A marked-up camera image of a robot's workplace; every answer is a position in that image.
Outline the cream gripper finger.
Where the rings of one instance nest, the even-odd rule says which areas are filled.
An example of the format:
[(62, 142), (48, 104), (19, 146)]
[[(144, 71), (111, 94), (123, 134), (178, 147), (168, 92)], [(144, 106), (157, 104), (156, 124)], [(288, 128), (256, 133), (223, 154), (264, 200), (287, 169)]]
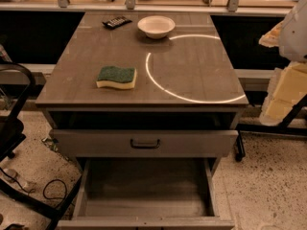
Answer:
[(278, 24), (276, 24), (270, 31), (260, 37), (258, 43), (268, 48), (278, 47), (282, 25), (283, 22), (279, 22)]
[(286, 68), (275, 68), (267, 89), (259, 121), (277, 126), (307, 95), (307, 63), (292, 61)]

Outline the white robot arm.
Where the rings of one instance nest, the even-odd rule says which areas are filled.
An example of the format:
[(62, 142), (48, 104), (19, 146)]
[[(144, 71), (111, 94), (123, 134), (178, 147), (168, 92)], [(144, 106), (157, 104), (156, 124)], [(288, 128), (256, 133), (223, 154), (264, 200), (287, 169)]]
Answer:
[(262, 125), (274, 127), (307, 95), (307, 0), (298, 0), (259, 44), (278, 47), (279, 55), (290, 61), (283, 70), (274, 69), (259, 116)]

